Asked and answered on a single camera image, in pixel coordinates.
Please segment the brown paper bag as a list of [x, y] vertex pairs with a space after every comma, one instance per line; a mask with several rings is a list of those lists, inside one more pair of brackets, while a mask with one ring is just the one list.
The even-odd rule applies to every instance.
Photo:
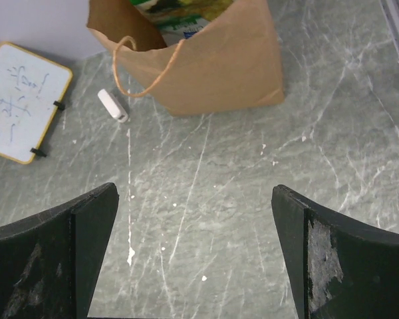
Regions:
[[281, 50], [266, 1], [236, 1], [196, 35], [167, 46], [128, 1], [91, 1], [88, 30], [173, 116], [284, 101]]

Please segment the green cassava chips bag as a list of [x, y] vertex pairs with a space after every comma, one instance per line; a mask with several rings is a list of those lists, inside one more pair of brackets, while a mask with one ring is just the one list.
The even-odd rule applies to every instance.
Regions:
[[232, 0], [137, 0], [130, 2], [161, 33], [168, 46], [188, 39], [219, 17]]

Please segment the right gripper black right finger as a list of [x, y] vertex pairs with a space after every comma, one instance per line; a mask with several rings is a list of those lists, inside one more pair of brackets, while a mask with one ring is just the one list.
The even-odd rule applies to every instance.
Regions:
[[399, 318], [399, 234], [285, 185], [271, 206], [299, 318]]

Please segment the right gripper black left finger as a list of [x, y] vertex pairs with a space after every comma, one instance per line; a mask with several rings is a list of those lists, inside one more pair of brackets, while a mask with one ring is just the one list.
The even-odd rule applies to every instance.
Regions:
[[105, 183], [0, 227], [0, 318], [87, 318], [117, 210]]

